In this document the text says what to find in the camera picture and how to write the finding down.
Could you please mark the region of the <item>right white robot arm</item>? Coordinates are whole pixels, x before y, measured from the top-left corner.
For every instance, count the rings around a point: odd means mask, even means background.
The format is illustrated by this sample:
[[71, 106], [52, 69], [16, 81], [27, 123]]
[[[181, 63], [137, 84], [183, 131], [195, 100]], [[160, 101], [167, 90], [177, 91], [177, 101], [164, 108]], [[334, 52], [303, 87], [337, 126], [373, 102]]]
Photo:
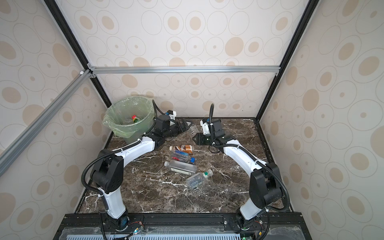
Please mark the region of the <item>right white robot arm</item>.
[[266, 163], [226, 134], [220, 119], [213, 118], [214, 104], [210, 105], [209, 117], [201, 121], [202, 133], [193, 137], [197, 145], [209, 146], [232, 158], [250, 177], [249, 199], [237, 211], [237, 223], [247, 229], [252, 220], [269, 211], [285, 213], [290, 209], [290, 196], [280, 169], [275, 163]]

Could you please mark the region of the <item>clear square bottle white cap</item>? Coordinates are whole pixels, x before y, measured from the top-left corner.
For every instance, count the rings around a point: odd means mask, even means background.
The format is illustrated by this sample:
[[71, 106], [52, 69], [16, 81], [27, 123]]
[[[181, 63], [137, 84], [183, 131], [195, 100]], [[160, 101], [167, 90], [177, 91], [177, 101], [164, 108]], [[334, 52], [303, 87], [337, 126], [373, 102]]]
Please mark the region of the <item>clear square bottle white cap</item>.
[[164, 166], [170, 171], [192, 176], [198, 172], [198, 167], [193, 164], [188, 164], [176, 160], [165, 161]]

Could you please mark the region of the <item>brown Nescafe bottle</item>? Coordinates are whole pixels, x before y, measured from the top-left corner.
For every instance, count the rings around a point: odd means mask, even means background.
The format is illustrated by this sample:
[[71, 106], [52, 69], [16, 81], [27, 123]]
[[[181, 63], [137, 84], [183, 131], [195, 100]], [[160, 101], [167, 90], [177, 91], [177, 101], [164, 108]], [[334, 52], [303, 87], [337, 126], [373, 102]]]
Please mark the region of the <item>brown Nescafe bottle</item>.
[[170, 151], [180, 151], [180, 152], [184, 152], [187, 154], [193, 154], [194, 153], [194, 148], [192, 145], [170, 146], [169, 150]]

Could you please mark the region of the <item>green soda bottle yellow cap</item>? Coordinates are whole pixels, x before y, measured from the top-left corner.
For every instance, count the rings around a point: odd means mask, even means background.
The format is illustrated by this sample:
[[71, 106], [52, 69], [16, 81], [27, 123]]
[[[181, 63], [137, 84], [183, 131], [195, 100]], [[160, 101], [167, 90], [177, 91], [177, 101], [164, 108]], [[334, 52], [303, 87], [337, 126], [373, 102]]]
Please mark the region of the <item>green soda bottle yellow cap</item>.
[[133, 121], [134, 124], [135, 124], [135, 123], [139, 123], [141, 120], [142, 120], [142, 119], [139, 118], [139, 117], [136, 116], [136, 115], [132, 116], [132, 121]]

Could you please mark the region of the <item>clear small bottle green-white cap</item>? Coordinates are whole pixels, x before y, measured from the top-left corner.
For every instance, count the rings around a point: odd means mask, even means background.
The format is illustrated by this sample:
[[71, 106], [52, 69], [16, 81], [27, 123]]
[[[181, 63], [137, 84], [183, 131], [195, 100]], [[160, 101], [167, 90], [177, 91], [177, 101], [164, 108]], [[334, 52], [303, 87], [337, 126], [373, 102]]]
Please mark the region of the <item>clear small bottle green-white cap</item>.
[[213, 176], [213, 171], [211, 169], [208, 169], [205, 172], [199, 172], [187, 178], [186, 183], [189, 189], [195, 189], [205, 184], [208, 178], [212, 176]]

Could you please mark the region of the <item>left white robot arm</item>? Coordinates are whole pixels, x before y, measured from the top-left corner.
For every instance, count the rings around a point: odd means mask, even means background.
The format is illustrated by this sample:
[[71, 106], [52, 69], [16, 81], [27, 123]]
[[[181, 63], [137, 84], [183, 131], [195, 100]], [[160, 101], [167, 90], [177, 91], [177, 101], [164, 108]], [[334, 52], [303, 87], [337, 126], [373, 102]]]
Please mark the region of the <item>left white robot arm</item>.
[[155, 101], [152, 103], [155, 117], [150, 129], [127, 146], [112, 151], [101, 151], [98, 157], [85, 167], [81, 176], [82, 185], [98, 194], [105, 206], [108, 220], [119, 231], [124, 230], [129, 222], [127, 208], [121, 195], [125, 166], [138, 157], [156, 150], [166, 142], [166, 139], [176, 137], [192, 126], [191, 122], [176, 119], [175, 111], [169, 110], [163, 113]]

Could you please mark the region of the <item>clear crushed bottle blue cap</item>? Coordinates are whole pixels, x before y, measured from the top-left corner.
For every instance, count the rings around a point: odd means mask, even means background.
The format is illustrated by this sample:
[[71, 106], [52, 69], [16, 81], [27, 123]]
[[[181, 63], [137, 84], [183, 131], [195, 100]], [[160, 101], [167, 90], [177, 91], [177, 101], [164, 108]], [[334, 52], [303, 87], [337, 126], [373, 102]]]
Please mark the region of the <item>clear crushed bottle blue cap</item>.
[[171, 158], [173, 160], [183, 162], [183, 163], [188, 163], [188, 164], [194, 164], [195, 163], [194, 157], [190, 156], [188, 153], [178, 151], [178, 150], [172, 150]]

